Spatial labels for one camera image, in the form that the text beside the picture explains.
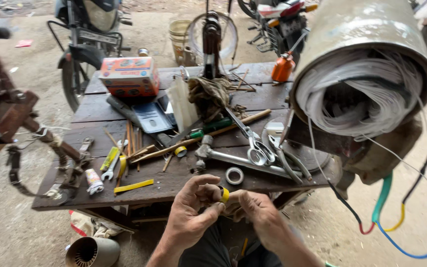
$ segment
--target scissors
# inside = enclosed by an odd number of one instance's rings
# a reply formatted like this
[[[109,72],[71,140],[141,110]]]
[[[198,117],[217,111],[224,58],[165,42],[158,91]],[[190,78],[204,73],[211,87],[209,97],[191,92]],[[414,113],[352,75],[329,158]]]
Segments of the scissors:
[[[250,142],[250,148],[247,151],[248,159],[258,166],[263,166],[265,164],[271,165],[276,159],[275,154],[262,142],[257,141],[255,139],[255,133],[248,126],[245,126],[228,107],[225,107],[225,110],[228,116],[234,121],[238,128],[240,128],[243,136]]]

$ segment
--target wooden table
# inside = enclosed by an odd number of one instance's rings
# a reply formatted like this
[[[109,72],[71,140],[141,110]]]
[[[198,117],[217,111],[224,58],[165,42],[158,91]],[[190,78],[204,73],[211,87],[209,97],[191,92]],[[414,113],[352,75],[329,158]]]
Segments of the wooden table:
[[[247,113],[254,114],[265,109],[271,109],[272,112],[260,120],[250,124],[253,131],[261,133],[265,123],[270,119],[282,116],[285,117],[288,113],[288,105],[285,103],[285,98],[288,95],[288,89],[291,88],[291,81],[288,81],[280,86],[273,86],[270,73],[274,66],[270,63],[251,63],[242,64],[235,70],[237,73],[243,73],[249,69],[245,80],[257,88],[257,92],[236,91],[232,100],[232,105],[240,104],[247,107]],[[230,69],[231,66],[225,66],[225,69]],[[191,76],[196,76],[201,70],[201,67],[189,67]],[[172,77],[179,75],[179,68],[161,68],[160,75],[160,91],[158,98],[165,95],[165,90],[169,88]],[[65,136],[64,140],[75,148],[79,148],[81,142],[86,136],[93,136],[95,143],[91,148],[92,161],[90,168],[94,168],[101,176],[100,166],[104,158],[108,154],[113,143],[105,135],[102,127],[106,127],[116,140],[123,137],[126,130],[125,118],[116,112],[106,101],[106,88],[98,80],[98,72],[94,74],[93,79],[87,87],[86,95],[75,113],[71,128]],[[155,141],[147,134],[143,137],[143,145],[154,144]],[[188,147],[188,154],[183,158],[173,157],[165,173],[162,168],[165,164],[163,157],[148,159],[141,162],[140,172],[135,168],[130,168],[128,177],[123,178],[121,186],[137,183],[147,179],[154,179],[154,185],[145,186],[143,188],[127,191],[113,195],[113,188],[116,185],[116,179],[104,182],[105,189],[92,196],[88,194],[88,188],[85,177],[82,178],[82,183],[74,199],[68,200],[61,206],[57,206],[52,200],[36,197],[32,204],[32,208],[38,211],[52,209],[77,209],[90,215],[109,220],[115,224],[128,229],[135,229],[134,222],[145,222],[153,220],[165,219],[169,214],[170,204],[175,195],[183,187],[188,179],[194,174],[196,157],[194,151],[198,148],[197,144]],[[217,151],[246,157],[248,149],[248,140],[242,136],[239,129],[233,129],[223,134],[214,137],[212,148]],[[290,179],[275,177],[268,173],[251,171],[243,168],[245,180],[242,184],[234,186],[230,185],[225,180],[225,171],[231,164],[225,162],[210,160],[206,162],[207,168],[201,173],[210,173],[222,177],[221,185],[228,188],[230,191],[238,189],[246,189],[258,192],[283,192],[280,197],[275,200],[278,208],[282,208],[295,196],[298,196],[305,191],[317,187],[325,187],[327,183],[325,179],[318,173],[313,173],[312,181],[304,180],[302,185],[297,185]],[[56,173],[57,161],[54,161],[46,177],[42,181],[38,194],[43,194],[52,186]],[[324,171],[326,173],[338,173],[340,168],[334,164],[328,164]],[[131,216],[124,215],[112,206],[130,205],[131,208],[143,207],[146,204],[152,204],[153,210],[158,210],[159,214],[137,214],[132,212]]]

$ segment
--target orange cardboard box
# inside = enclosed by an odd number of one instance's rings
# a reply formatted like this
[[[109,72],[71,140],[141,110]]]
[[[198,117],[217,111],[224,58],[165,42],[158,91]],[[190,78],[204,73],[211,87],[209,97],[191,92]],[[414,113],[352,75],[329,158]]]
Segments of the orange cardboard box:
[[[159,92],[159,75],[152,57],[104,58],[99,79],[117,97],[152,96]]]

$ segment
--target table plank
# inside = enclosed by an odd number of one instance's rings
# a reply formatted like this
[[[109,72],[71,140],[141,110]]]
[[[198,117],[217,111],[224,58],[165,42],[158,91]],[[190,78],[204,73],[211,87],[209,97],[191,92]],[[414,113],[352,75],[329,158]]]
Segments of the table plank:
[[[261,84],[261,83],[273,83],[271,79],[271,72],[273,71],[273,67],[275,62],[264,62],[264,63],[243,63],[238,69],[233,70],[234,73],[244,73],[248,69],[248,74],[245,77],[245,81],[249,84]],[[228,71],[232,68],[231,64],[225,65],[225,70]],[[202,74],[204,67],[187,67],[187,71],[190,76],[198,76]],[[159,80],[160,80],[160,90],[168,89],[171,86],[173,76],[180,75],[179,67],[168,67],[168,68],[160,68],[159,71]],[[100,76],[100,71],[97,70],[93,73],[92,79],[87,86],[85,94],[104,94],[107,92],[104,84],[98,79]],[[291,74],[288,78],[288,82],[293,81],[294,75]]]
[[[246,157],[247,146],[235,148],[219,148],[216,151],[229,153],[231,155]],[[101,175],[99,170],[104,157],[95,159],[91,164],[98,175]],[[172,201],[175,195],[181,190],[184,184],[194,175],[210,173],[222,178],[220,185],[225,186],[230,192],[246,189],[257,192],[280,192],[280,191],[296,191],[306,190],[317,187],[328,186],[327,181],[323,178],[320,172],[312,173],[312,181],[303,179],[302,185],[297,185],[293,180],[282,177],[277,177],[269,173],[250,170],[245,167],[240,167],[245,176],[245,180],[240,185],[230,185],[225,180],[225,170],[234,166],[233,164],[209,160],[206,162],[207,169],[198,174],[191,173],[195,167],[196,157],[194,151],[183,158],[173,157],[165,173],[162,172],[164,160],[150,159],[141,162],[140,172],[134,168],[130,169],[128,177],[123,178],[121,186],[141,182],[147,179],[154,179],[154,185],[145,186],[135,190],[123,192],[117,197],[113,195],[113,189],[116,185],[115,179],[104,182],[105,189],[102,192],[92,196],[86,191],[88,184],[85,178],[82,179],[77,196],[73,200],[68,200],[62,206],[56,206],[50,199],[35,197],[32,208],[35,210],[51,210],[51,209],[82,209],[96,208],[116,205],[132,205],[141,203],[152,203],[161,201]],[[45,193],[54,182],[57,162],[53,162],[46,178],[42,181],[38,194]],[[334,161],[329,161],[329,164],[324,167],[324,172],[327,176],[333,173],[340,173],[340,166],[334,164]]]
[[[285,83],[279,86],[263,84],[263,86],[255,86],[257,92],[235,91],[233,92],[234,97],[231,105],[246,106],[247,111],[288,108],[288,104],[284,102],[284,99],[288,95],[291,85],[292,83]],[[135,105],[155,101],[164,95],[166,95],[166,91],[161,90],[156,97],[126,97],[123,101],[127,104]],[[106,97],[105,94],[85,95],[72,118],[72,123],[124,120],[125,117],[106,103]]]
[[[257,112],[247,112],[248,114],[255,114]],[[277,117],[284,117],[286,120],[286,116],[288,115],[288,109],[278,109],[273,110],[268,116],[265,116],[257,121],[254,121],[251,124],[248,124],[254,132],[257,134],[261,134],[263,127],[265,124]],[[103,157],[106,156],[111,147],[113,146],[113,142],[103,131],[103,127],[106,127],[108,132],[113,136],[115,140],[120,140],[123,138],[123,135],[126,131],[126,120],[122,121],[110,121],[110,122],[86,122],[86,123],[73,123],[71,124],[71,130],[68,130],[64,136],[64,141],[66,141],[69,145],[73,147],[80,147],[82,145],[82,141],[86,136],[92,136],[95,138],[95,142],[93,143],[90,152],[93,157]],[[216,135],[213,139],[214,142],[212,147],[234,147],[234,146],[243,146],[248,145],[248,140],[244,138],[241,134],[240,129],[232,129],[227,132]],[[150,145],[155,144],[158,148],[162,149],[162,147],[148,134],[143,135],[143,144]]]

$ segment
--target pants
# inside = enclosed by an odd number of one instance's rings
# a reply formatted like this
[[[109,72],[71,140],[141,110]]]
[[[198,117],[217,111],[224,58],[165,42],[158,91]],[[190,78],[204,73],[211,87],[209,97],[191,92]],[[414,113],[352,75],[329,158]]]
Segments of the pants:
[[[232,267],[220,233],[219,223],[209,227],[197,244],[182,253],[178,266]],[[238,262],[238,267],[282,267],[282,264],[273,252],[259,245]]]

